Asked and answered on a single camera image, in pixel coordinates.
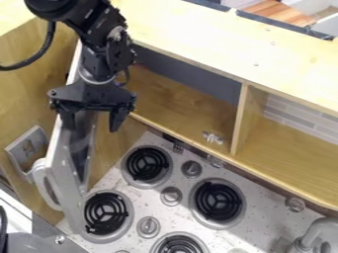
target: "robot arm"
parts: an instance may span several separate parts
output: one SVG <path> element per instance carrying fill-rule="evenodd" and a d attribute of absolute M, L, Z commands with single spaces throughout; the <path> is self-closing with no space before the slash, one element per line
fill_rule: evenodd
<path fill-rule="evenodd" d="M 135 95 L 121 87 L 129 79 L 128 67 L 135 53 L 126 29 L 126 19 L 108 0 L 25 0 L 38 17 L 63 22 L 73 29 L 83 43 L 80 79 L 74 84 L 48 92 L 50 106 L 63 125 L 76 130 L 79 111 L 110 112 L 110 131 L 116 131 L 134 109 Z M 116 77 L 124 71 L 127 81 Z"/>

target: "stove knob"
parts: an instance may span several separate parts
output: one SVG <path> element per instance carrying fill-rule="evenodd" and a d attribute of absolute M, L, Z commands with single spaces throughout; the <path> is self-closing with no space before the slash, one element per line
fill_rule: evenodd
<path fill-rule="evenodd" d="M 155 237 L 160 231 L 159 221 L 151 216 L 142 218 L 137 224 L 137 233 L 145 239 Z"/>

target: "screw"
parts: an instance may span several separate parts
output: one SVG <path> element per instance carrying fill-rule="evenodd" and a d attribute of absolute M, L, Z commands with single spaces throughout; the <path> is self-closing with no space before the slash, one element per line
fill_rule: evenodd
<path fill-rule="evenodd" d="M 58 245 L 63 244 L 64 241 L 65 241 L 65 237 L 63 235 L 57 235 L 55 238 L 55 243 Z"/>
<path fill-rule="evenodd" d="M 223 139 L 221 137 L 218 137 L 216 139 L 216 142 L 217 142 L 218 145 L 222 145 L 224 143 L 224 141 L 223 141 Z"/>
<path fill-rule="evenodd" d="M 305 202 L 299 198 L 289 198 L 286 199 L 286 207 L 290 211 L 301 212 L 305 209 Z"/>

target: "metal bracket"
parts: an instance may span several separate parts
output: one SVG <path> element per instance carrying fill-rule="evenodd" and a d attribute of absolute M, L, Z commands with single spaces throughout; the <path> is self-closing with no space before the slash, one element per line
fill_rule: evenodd
<path fill-rule="evenodd" d="M 47 147 L 48 139 L 44 130 L 40 126 L 33 126 L 6 146 L 5 151 L 22 179 L 33 184 L 34 162 L 45 156 Z"/>
<path fill-rule="evenodd" d="M 207 142 L 210 142 L 210 143 L 216 142 L 218 145 L 224 144 L 223 139 L 216 134 L 213 134 L 207 131 L 203 131 L 202 134 L 203 134 L 203 137 L 207 140 Z"/>

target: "faucet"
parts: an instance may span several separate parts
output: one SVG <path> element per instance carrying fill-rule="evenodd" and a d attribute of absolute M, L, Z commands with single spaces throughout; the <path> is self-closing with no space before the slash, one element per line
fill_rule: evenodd
<path fill-rule="evenodd" d="M 303 237 L 297 238 L 287 253 L 310 253 L 313 252 L 314 241 L 325 229 L 338 230 L 338 218 L 322 217 L 315 220 Z M 321 244 L 320 253 L 330 253 L 331 246 L 328 242 Z"/>

